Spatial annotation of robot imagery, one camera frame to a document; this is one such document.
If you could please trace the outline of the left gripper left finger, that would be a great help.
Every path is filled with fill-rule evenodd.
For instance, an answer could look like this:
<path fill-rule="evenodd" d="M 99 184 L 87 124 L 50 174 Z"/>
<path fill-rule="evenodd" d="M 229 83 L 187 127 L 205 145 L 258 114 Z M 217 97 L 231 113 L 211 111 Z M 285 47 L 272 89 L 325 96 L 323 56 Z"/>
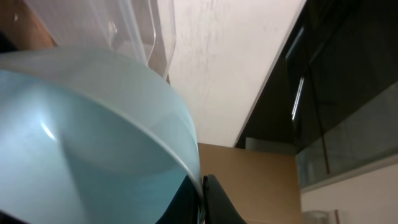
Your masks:
<path fill-rule="evenodd" d="M 156 224 L 197 224 L 198 210 L 198 193 L 190 178 L 186 176 Z"/>

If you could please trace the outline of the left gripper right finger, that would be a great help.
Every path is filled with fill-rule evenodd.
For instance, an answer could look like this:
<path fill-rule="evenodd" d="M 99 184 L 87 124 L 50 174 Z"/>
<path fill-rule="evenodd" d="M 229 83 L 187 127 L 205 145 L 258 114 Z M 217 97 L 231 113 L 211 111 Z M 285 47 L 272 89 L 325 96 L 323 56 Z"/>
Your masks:
<path fill-rule="evenodd" d="M 203 193 L 206 224 L 246 224 L 213 174 L 204 176 Z"/>

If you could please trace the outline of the light blue bowl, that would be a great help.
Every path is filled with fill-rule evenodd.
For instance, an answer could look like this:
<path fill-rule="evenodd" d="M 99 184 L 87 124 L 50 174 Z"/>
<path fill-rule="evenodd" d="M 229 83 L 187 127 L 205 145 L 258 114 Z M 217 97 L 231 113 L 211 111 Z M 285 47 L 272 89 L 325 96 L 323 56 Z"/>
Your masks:
<path fill-rule="evenodd" d="M 197 135 L 156 72 L 102 49 L 1 55 L 1 211 L 26 223 L 155 223 L 183 181 L 204 219 Z"/>

